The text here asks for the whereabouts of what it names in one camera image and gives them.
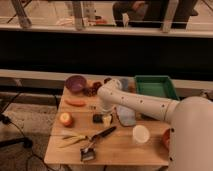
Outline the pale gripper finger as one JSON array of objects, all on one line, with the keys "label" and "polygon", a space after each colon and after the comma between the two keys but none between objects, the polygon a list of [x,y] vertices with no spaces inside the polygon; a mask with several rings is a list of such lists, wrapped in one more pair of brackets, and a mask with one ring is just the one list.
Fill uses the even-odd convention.
[{"label": "pale gripper finger", "polygon": [[112,122],[112,115],[107,114],[102,117],[102,121],[105,127],[109,127]]}]

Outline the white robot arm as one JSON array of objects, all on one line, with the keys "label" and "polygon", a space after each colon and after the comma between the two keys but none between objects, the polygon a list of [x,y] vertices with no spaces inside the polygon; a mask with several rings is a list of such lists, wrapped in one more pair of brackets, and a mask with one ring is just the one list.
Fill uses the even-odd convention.
[{"label": "white robot arm", "polygon": [[200,97],[181,101],[122,90],[112,79],[97,92],[101,109],[126,106],[170,125],[168,171],[213,171],[213,102]]}]

